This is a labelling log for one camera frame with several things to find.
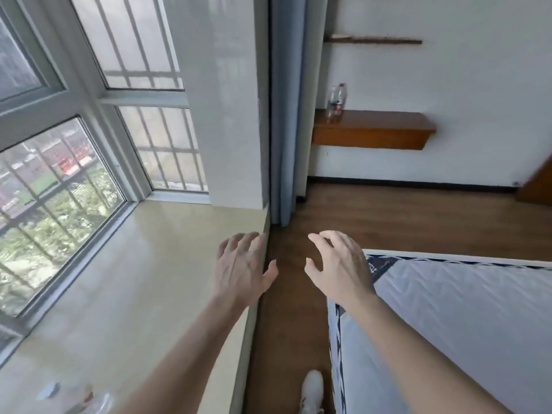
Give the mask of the white shoe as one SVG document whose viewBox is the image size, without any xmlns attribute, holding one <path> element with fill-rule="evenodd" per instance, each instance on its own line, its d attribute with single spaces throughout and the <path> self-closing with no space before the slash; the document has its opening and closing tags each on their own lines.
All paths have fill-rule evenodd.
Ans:
<svg viewBox="0 0 552 414">
<path fill-rule="evenodd" d="M 310 370 L 301 388 L 298 414 L 323 414 L 323 377 L 320 371 Z"/>
</svg>

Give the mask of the person's right hand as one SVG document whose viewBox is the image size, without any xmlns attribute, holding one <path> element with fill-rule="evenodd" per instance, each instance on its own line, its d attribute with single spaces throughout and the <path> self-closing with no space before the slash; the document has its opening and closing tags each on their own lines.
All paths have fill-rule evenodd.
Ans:
<svg viewBox="0 0 552 414">
<path fill-rule="evenodd" d="M 334 230 L 308 234 L 322 259 L 323 284 L 315 285 L 328 299 L 355 314 L 376 298 L 369 266 L 360 246 Z"/>
</svg>

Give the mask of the clear plastic bottle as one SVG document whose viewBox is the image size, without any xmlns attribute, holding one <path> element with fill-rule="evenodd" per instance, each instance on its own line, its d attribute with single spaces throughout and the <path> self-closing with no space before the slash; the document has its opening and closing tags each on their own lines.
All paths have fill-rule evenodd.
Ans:
<svg viewBox="0 0 552 414">
<path fill-rule="evenodd" d="M 339 86 L 332 86 L 329 91 L 325 116 L 328 120 L 332 120 L 335 116 L 335 111 L 339 103 Z"/>
</svg>

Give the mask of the brown wooden furniture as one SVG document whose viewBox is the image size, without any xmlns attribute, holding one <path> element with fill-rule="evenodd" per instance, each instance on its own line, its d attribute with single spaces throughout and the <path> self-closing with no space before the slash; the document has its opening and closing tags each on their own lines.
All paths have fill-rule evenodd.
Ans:
<svg viewBox="0 0 552 414">
<path fill-rule="evenodd" d="M 515 200 L 552 206 L 552 153 L 530 180 L 517 190 Z"/>
</svg>

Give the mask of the person's left hand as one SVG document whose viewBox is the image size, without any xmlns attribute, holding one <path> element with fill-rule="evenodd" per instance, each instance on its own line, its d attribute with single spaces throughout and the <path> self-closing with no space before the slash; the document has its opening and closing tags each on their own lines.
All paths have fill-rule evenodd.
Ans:
<svg viewBox="0 0 552 414">
<path fill-rule="evenodd" d="M 219 245 L 215 263 L 214 297 L 233 313 L 243 313 L 261 294 L 265 273 L 266 233 L 237 233 Z"/>
</svg>

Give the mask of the small blue-white lid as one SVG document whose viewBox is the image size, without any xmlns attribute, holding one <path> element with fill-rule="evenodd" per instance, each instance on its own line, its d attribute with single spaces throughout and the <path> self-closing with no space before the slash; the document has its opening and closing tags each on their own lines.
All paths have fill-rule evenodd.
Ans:
<svg viewBox="0 0 552 414">
<path fill-rule="evenodd" d="M 42 389 L 36 397 L 37 401 L 45 401 L 52 398 L 55 398 L 61 389 L 60 382 L 51 382 L 46 384 L 45 388 Z"/>
</svg>

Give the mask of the white quilted mattress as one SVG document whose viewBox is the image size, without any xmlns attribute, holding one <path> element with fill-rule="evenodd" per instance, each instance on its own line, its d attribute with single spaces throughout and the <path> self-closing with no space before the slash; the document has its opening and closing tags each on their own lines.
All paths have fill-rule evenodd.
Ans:
<svg viewBox="0 0 552 414">
<path fill-rule="evenodd" d="M 516 414 L 552 414 L 552 262 L 364 249 L 377 294 Z M 327 301 L 336 414 L 408 414 L 388 366 Z"/>
</svg>

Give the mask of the large white framed window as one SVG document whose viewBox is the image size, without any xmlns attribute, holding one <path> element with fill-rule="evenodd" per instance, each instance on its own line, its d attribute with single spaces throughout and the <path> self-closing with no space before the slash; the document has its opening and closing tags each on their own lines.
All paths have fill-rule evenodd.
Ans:
<svg viewBox="0 0 552 414">
<path fill-rule="evenodd" d="M 0 349 L 129 207 L 73 0 L 0 0 Z"/>
</svg>

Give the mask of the barred white framed window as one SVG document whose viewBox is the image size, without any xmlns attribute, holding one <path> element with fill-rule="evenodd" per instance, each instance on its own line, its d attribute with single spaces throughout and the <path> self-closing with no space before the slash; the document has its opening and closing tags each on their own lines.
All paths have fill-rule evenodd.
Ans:
<svg viewBox="0 0 552 414">
<path fill-rule="evenodd" d="M 210 204 L 202 157 L 163 0 L 70 0 L 106 92 L 159 201 Z"/>
</svg>

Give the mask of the thin wooden wall shelf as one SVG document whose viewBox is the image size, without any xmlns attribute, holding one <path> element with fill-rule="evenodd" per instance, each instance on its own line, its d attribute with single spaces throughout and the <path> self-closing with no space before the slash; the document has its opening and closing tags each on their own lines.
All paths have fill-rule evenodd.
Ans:
<svg viewBox="0 0 552 414">
<path fill-rule="evenodd" d="M 423 40 L 396 36 L 352 36 L 333 34 L 323 37 L 325 43 L 341 43 L 351 45 L 412 45 L 423 44 Z"/>
</svg>

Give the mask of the blue-grey curtain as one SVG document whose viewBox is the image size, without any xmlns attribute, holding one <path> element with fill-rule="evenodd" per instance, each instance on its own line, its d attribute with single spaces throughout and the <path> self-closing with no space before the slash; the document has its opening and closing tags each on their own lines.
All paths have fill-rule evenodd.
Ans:
<svg viewBox="0 0 552 414">
<path fill-rule="evenodd" d="M 295 210 L 302 60 L 307 0 L 269 0 L 270 209 L 272 224 L 286 227 Z"/>
</svg>

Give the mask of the person's right forearm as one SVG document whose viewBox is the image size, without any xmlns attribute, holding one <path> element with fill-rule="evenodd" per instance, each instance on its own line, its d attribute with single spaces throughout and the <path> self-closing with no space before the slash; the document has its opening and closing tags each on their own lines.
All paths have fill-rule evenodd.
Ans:
<svg viewBox="0 0 552 414">
<path fill-rule="evenodd" d="M 415 414 L 512 414 L 375 292 L 344 289 L 331 298 L 365 332 Z"/>
</svg>

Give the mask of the beige window sill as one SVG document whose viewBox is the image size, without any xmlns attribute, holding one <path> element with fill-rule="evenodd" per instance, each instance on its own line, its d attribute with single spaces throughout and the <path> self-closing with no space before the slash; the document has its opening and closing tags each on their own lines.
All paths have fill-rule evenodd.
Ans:
<svg viewBox="0 0 552 414">
<path fill-rule="evenodd" d="M 62 414 L 67 389 L 112 392 L 116 414 L 197 318 L 217 248 L 269 211 L 140 203 L 0 368 L 0 414 Z M 55 398 L 37 401 L 46 384 Z"/>
</svg>

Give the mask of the dark baseboard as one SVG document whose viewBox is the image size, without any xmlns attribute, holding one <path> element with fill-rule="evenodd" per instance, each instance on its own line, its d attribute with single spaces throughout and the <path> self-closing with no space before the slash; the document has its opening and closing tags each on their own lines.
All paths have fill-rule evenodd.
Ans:
<svg viewBox="0 0 552 414">
<path fill-rule="evenodd" d="M 312 176 L 307 177 L 308 184 L 335 184 L 335 185 L 356 185 L 368 187 L 396 187 L 408 189 L 429 189 L 444 191 L 460 191 L 469 193 L 492 193 L 492 194 L 516 194 L 518 186 L 490 186 L 458 183 L 435 183 L 425 181 L 400 181 L 400 180 L 379 180 L 379 179 L 357 179 L 357 178 L 335 178 Z"/>
</svg>

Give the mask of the thick wooden wall shelf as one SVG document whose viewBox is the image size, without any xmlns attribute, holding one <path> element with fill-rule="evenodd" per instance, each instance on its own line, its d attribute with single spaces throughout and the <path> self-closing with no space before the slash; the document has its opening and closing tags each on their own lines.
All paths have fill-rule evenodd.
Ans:
<svg viewBox="0 0 552 414">
<path fill-rule="evenodd" d="M 421 151 L 436 132 L 436 125 L 420 112 L 345 110 L 328 118 L 317 109 L 311 144 Z"/>
</svg>

